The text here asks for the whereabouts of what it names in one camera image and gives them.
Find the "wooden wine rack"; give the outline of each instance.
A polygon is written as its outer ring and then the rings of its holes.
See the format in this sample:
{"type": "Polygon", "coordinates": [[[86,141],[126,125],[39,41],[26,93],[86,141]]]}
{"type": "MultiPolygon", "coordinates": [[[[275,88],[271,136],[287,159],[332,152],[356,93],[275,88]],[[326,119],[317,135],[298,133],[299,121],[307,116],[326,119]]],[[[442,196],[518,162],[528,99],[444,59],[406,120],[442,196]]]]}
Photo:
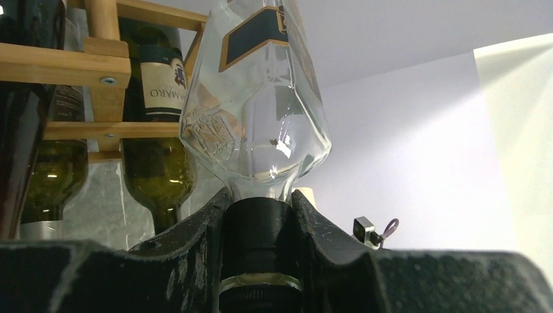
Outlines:
{"type": "MultiPolygon", "coordinates": [[[[196,31],[199,40],[207,16],[140,0],[68,0],[67,5],[87,11],[91,37],[84,38],[83,52],[0,43],[0,81],[90,87],[94,122],[49,122],[44,139],[96,139],[100,152],[89,153],[94,163],[120,159],[121,138],[176,137],[178,123],[123,122],[130,59],[117,17],[196,31]]],[[[197,54],[190,52],[188,77],[197,54]]]]}

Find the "screw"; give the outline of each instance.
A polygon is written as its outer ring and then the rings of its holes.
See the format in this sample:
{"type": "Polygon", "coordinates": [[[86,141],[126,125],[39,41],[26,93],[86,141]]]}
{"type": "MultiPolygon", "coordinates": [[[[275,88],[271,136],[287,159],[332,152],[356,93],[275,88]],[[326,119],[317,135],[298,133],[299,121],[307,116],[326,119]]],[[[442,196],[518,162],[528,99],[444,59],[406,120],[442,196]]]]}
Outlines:
{"type": "Polygon", "coordinates": [[[102,77],[100,79],[100,82],[105,83],[106,85],[115,85],[115,84],[117,84],[117,80],[113,77],[102,77]]]}

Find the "dark wine bottle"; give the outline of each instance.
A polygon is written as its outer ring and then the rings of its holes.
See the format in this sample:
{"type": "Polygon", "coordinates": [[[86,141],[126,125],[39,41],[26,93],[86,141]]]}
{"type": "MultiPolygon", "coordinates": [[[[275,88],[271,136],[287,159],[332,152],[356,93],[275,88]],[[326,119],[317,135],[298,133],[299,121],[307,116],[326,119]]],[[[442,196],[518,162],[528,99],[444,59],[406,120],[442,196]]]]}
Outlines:
{"type": "MultiPolygon", "coordinates": [[[[0,42],[63,48],[62,0],[0,0],[0,42]]],[[[54,86],[0,82],[0,240],[17,234],[54,86]]]]}
{"type": "MultiPolygon", "coordinates": [[[[76,26],[65,20],[64,49],[77,51],[79,39],[76,26]]],[[[84,110],[82,87],[58,85],[49,120],[84,122],[84,110]]],[[[62,239],[63,207],[84,186],[87,174],[86,140],[43,140],[21,216],[20,239],[62,239]]]]}
{"type": "MultiPolygon", "coordinates": [[[[178,122],[187,92],[178,30],[124,18],[119,29],[132,67],[123,120],[178,122]]],[[[129,194],[150,210],[156,234],[167,230],[196,183],[192,156],[178,138],[123,139],[121,147],[129,194]]]]}

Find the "white ceiling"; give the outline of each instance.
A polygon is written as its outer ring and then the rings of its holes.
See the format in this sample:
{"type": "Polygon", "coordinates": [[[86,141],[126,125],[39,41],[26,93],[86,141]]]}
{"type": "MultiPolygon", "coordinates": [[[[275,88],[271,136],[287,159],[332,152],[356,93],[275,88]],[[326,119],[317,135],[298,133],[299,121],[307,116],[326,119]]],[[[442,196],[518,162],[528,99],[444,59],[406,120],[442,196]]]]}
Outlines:
{"type": "MultiPolygon", "coordinates": [[[[150,0],[207,14],[213,0],[150,0]]],[[[553,33],[553,0],[296,0],[322,87],[553,33]]],[[[188,45],[192,33],[183,34],[188,45]]]]}

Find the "white wall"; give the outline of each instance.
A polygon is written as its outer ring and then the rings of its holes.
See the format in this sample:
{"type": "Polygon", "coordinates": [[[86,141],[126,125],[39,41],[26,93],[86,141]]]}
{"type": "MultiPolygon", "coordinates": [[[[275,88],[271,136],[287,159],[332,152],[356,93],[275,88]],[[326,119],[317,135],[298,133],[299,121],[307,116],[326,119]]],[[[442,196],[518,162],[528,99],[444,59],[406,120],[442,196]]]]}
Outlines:
{"type": "Polygon", "coordinates": [[[553,282],[553,34],[475,58],[518,245],[553,282]]]}
{"type": "Polygon", "coordinates": [[[333,152],[297,185],[327,218],[399,218],[389,248],[516,250],[472,53],[322,93],[333,152]]]}

